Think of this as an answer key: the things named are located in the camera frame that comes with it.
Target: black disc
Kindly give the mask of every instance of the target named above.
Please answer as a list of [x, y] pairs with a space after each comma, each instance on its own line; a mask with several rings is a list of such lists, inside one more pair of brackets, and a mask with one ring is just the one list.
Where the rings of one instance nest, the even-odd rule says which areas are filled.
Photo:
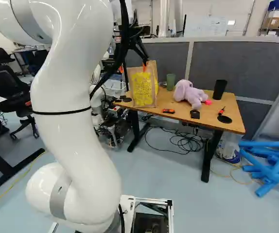
[[232, 123], [232, 119], [229, 118], [229, 117], [227, 117], [227, 116], [221, 115], [221, 116], [218, 116], [217, 119], [218, 119], [220, 122], [225, 123], [225, 124], [230, 124], [230, 123]]
[[123, 99], [123, 102], [126, 102], [126, 103], [131, 102], [131, 101], [132, 101], [131, 98], [124, 98], [124, 99]]

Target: pink toy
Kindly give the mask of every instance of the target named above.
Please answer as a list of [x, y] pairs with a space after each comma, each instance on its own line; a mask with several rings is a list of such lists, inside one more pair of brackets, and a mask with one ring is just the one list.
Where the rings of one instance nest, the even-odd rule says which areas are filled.
[[211, 100], [204, 101], [206, 105], [211, 105], [213, 102]]
[[193, 110], [199, 110], [201, 102], [205, 102], [208, 95], [203, 90], [194, 88], [192, 82], [182, 79], [175, 85], [174, 99], [177, 102], [187, 100]]

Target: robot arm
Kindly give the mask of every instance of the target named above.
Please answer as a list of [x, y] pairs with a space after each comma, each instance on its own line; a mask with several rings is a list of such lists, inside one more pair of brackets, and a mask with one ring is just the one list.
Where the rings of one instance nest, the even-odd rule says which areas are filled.
[[[108, 0], [0, 1], [0, 32], [22, 44], [42, 44], [31, 37], [18, 15], [31, 12], [42, 33], [52, 38], [49, 55], [32, 88], [33, 110], [67, 112], [89, 103], [87, 75], [93, 73], [111, 40], [113, 18]], [[1, 20], [7, 13], [7, 22]], [[46, 147], [57, 163], [40, 168], [29, 180], [27, 200], [55, 221], [82, 233], [105, 232], [121, 197], [121, 180], [99, 143], [91, 110], [80, 113], [35, 115]]]

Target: whiteboard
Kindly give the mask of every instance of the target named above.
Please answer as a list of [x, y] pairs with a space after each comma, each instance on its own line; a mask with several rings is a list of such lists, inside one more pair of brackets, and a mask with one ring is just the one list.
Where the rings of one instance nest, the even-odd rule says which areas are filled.
[[225, 36], [227, 19], [224, 17], [186, 17], [184, 37]]

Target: gray partition wall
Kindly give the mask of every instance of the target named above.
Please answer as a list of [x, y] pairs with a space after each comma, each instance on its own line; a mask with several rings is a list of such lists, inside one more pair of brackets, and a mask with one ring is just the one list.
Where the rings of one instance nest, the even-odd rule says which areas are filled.
[[[185, 78], [189, 42], [145, 43], [150, 60], [157, 61], [158, 81], [166, 81], [167, 74], [175, 74], [176, 82]], [[126, 57], [127, 67], [142, 66], [141, 58], [132, 50]]]
[[239, 97], [244, 138], [252, 139], [279, 94], [279, 43], [194, 42], [189, 80], [213, 90], [217, 79]]
[[[211, 37], [144, 39], [150, 59], [157, 61], [158, 79], [174, 73], [176, 82], [189, 79], [194, 87], [213, 90], [226, 79], [236, 95], [246, 129], [245, 139], [260, 135], [279, 105], [279, 37]], [[133, 51], [128, 67], [141, 66]]]

